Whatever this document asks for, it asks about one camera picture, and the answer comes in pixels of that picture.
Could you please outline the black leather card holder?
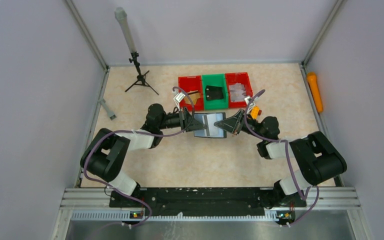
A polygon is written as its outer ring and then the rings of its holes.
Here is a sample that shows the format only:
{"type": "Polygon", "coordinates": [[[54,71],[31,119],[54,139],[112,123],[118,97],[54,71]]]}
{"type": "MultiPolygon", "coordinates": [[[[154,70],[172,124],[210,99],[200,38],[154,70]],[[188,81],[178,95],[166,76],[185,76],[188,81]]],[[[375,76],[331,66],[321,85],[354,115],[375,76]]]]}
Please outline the black leather card holder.
{"type": "Polygon", "coordinates": [[[225,112],[196,113],[194,118],[199,123],[205,125],[204,129],[195,130],[193,132],[194,137],[207,139],[227,138],[227,132],[215,125],[216,122],[224,120],[226,118],[225,112]]]}

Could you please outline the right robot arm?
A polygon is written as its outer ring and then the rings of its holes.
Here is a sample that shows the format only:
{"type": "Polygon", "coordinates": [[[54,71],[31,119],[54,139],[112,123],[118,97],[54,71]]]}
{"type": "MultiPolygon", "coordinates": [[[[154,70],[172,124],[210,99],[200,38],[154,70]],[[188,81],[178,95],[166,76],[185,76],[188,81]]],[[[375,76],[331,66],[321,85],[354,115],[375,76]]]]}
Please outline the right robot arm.
{"type": "Polygon", "coordinates": [[[347,170],[345,159],[320,131],[295,140],[280,139],[279,122],[275,116],[257,121],[251,115],[246,115],[243,109],[214,125],[233,135],[245,132],[261,139],[256,147],[262,158],[285,158],[289,165],[292,158],[296,160],[298,170],[290,170],[288,177],[275,182],[265,198],[269,206],[283,205],[296,197],[305,200],[310,187],[347,170]]]}

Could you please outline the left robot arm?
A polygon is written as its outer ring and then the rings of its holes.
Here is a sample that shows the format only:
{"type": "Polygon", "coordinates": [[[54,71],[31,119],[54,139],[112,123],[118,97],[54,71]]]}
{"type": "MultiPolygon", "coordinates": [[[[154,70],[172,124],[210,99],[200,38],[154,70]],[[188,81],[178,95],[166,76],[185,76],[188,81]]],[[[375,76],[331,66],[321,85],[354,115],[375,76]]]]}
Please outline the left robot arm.
{"type": "Polygon", "coordinates": [[[122,171],[127,152],[157,147],[163,139],[164,129],[180,128],[181,132],[193,132],[206,127],[187,108],[175,107],[173,112],[167,113],[161,104],[154,103],[148,107],[145,122],[138,130],[112,133],[101,128],[81,157],[80,166],[84,172],[132,196],[140,185],[122,171]]]}

